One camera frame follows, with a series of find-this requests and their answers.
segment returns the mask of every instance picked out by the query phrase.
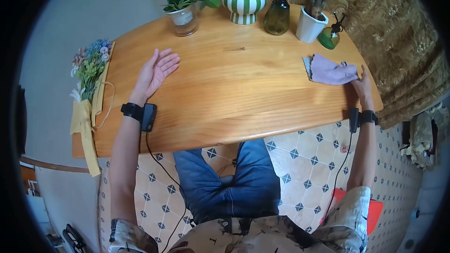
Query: white label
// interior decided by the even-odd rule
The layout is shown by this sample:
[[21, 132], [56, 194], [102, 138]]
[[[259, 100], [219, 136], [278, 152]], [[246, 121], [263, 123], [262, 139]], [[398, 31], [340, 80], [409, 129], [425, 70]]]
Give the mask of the white label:
[[192, 14], [191, 11], [189, 11], [184, 14], [173, 16], [172, 20], [175, 25], [186, 25], [186, 24], [190, 23], [190, 21], [193, 20], [193, 18], [194, 18], [194, 15]]

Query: floral curtain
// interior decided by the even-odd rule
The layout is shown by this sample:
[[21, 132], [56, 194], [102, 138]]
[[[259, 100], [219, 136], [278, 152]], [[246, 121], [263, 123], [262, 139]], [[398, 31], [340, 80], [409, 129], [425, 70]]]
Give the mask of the floral curtain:
[[345, 30], [383, 100], [384, 109], [378, 112], [381, 127], [410, 119], [449, 90], [442, 44], [418, 0], [329, 0], [325, 10], [348, 15]]

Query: orange object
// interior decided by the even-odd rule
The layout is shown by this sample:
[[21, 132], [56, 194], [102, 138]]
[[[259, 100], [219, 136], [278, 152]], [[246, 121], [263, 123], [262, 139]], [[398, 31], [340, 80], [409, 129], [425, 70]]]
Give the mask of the orange object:
[[[345, 190], [335, 188], [333, 191], [333, 197], [336, 198], [336, 203], [338, 203], [345, 196], [345, 194], [346, 194]], [[382, 210], [383, 210], [383, 202], [370, 199], [370, 202], [368, 204], [368, 215], [367, 215], [367, 235], [371, 234], [374, 231]]]

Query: wooden table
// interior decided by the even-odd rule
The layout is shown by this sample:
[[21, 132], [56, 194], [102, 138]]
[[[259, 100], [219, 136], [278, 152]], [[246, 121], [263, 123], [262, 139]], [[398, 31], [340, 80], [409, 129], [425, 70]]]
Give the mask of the wooden table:
[[[315, 40], [311, 44], [295, 37], [300, 6], [291, 5], [290, 30], [281, 36], [264, 31], [262, 19], [252, 25], [236, 25], [229, 12], [205, 8], [199, 12], [200, 28], [186, 37], [171, 33], [164, 17], [134, 29], [115, 40], [106, 81], [116, 87], [114, 103], [104, 126], [94, 133], [99, 157], [109, 157], [119, 128], [121, 105], [127, 103], [144, 62], [160, 50], [173, 48], [180, 67], [148, 100], [158, 105], [152, 152], [176, 151], [247, 141], [299, 131], [348, 118], [348, 108], [359, 107], [351, 85], [331, 86], [308, 80], [303, 56], [314, 53], [340, 63], [365, 64], [349, 36], [341, 32], [340, 43], [328, 50]], [[333, 17], [326, 13], [333, 22]], [[373, 81], [375, 110], [383, 105]], [[103, 112], [112, 89], [105, 87]], [[140, 152], [147, 153], [145, 136]], [[73, 157], [84, 157], [79, 133], [72, 139]]]

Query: hand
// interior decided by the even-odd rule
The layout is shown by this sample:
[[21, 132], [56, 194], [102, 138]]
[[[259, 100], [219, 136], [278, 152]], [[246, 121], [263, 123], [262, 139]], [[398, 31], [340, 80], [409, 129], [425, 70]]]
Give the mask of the hand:
[[147, 99], [161, 86], [164, 79], [178, 68], [180, 57], [178, 54], [169, 55], [171, 51], [171, 48], [161, 52], [155, 49], [153, 57], [139, 71], [138, 80], [130, 95], [130, 103], [143, 107]]
[[356, 93], [360, 97], [361, 109], [374, 110], [374, 102], [372, 101], [372, 89], [370, 87], [370, 77], [368, 69], [363, 65], [363, 77], [359, 80], [353, 80], [351, 83]]

